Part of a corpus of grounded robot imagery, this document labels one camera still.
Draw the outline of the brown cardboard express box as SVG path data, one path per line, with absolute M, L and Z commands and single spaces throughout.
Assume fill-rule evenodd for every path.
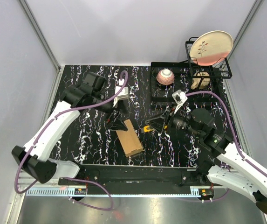
M 130 157 L 143 152 L 144 147 L 137 136 L 131 120 L 125 120 L 124 123 L 128 130 L 117 130 L 116 133 L 120 140 L 125 156 Z

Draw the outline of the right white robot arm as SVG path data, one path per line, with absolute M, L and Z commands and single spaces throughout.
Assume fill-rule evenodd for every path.
M 214 117 L 205 108 L 194 109 L 184 116 L 177 115 L 175 109 L 167 109 L 145 123 L 158 133 L 177 130 L 193 135 L 201 148 L 237 171 L 235 174 L 207 162 L 195 174 L 196 181 L 201 185 L 211 182 L 229 188 L 250 199 L 267 215 L 267 169 L 219 131 L 214 126 Z

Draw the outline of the yellow black utility knife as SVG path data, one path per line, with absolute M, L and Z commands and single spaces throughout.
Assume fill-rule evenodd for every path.
M 142 131 L 143 131 L 143 133 L 147 133 L 147 132 L 152 131 L 152 128 L 151 128 L 150 126 L 144 126 L 144 127 L 142 128 Z

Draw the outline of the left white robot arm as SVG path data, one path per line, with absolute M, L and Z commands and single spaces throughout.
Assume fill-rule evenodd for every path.
M 128 78 L 128 72 L 122 71 L 115 93 L 108 99 L 102 93 L 106 79 L 93 72 L 88 72 L 80 83 L 66 88 L 34 137 L 24 146 L 12 149 L 18 171 L 25 171 L 35 182 L 42 184 L 55 177 L 68 177 L 73 184 L 81 184 L 85 174 L 79 166 L 75 162 L 51 159 L 51 151 L 67 128 L 87 109 L 106 113 L 111 129 L 127 131 L 124 121 L 120 119 L 117 103 L 128 98 Z

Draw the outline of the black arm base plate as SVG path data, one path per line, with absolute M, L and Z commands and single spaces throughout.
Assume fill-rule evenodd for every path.
M 178 186 L 211 186 L 211 182 L 197 168 L 151 167 L 126 165 L 80 165 L 77 179 L 109 182 L 169 182 Z

